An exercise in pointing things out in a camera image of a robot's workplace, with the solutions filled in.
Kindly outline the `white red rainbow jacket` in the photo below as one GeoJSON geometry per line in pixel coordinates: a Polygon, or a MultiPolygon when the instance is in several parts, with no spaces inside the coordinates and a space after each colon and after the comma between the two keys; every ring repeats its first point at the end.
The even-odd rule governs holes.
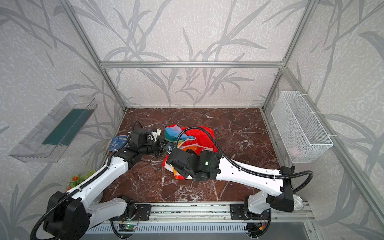
{"type": "MultiPolygon", "coordinates": [[[[211,128],[199,126],[206,130],[213,138],[215,138],[214,131],[211,128]]],[[[171,143],[175,143],[179,134],[186,128],[181,128],[178,125],[171,125],[165,128],[165,139],[171,143]]],[[[218,153],[217,147],[212,140],[200,130],[188,130],[180,138],[178,142],[178,148],[183,151],[193,150],[196,154],[204,150],[218,153]]],[[[174,167],[167,164],[168,156],[164,159],[162,166],[174,174],[175,179],[185,180],[185,178],[179,174],[174,167]]]]}

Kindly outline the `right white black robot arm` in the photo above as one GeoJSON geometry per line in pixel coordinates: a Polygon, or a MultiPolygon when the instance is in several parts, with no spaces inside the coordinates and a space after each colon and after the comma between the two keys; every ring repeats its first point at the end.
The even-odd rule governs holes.
{"type": "Polygon", "coordinates": [[[165,138],[170,144],[163,166],[174,172],[176,179],[227,181],[258,189],[258,193],[245,199],[247,215],[260,215],[270,208],[282,212],[300,210],[303,201],[296,193],[314,175],[312,171],[296,173],[294,167],[271,170],[232,160],[215,140],[213,130],[202,126],[184,129],[169,126],[165,138]]]}

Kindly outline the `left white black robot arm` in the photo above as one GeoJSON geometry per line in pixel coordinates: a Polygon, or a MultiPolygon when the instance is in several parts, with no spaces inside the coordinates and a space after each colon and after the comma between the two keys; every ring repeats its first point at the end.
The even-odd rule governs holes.
{"type": "Polygon", "coordinates": [[[113,218],[132,219],[137,214],[135,201],[116,197],[104,203],[95,199],[118,177],[125,174],[144,155],[160,157],[165,152],[161,130],[139,127],[130,132],[124,144],[91,177],[65,193],[56,192],[49,199],[47,212],[38,220],[30,238],[36,240],[40,226],[54,240],[79,240],[88,229],[113,218]]]}

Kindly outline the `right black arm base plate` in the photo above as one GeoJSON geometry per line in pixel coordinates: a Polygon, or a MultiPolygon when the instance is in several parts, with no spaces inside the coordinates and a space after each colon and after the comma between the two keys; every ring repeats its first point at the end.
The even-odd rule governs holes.
{"type": "Polygon", "coordinates": [[[261,214],[246,211],[244,204],[230,204],[231,220],[271,220],[271,209],[263,211],[261,214]]]}

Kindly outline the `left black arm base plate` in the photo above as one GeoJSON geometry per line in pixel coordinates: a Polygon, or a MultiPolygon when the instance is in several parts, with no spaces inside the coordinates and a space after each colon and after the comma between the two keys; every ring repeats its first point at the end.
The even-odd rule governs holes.
{"type": "Polygon", "coordinates": [[[152,205],[150,204],[129,205],[120,218],[125,221],[148,221],[151,208],[152,205]]]}

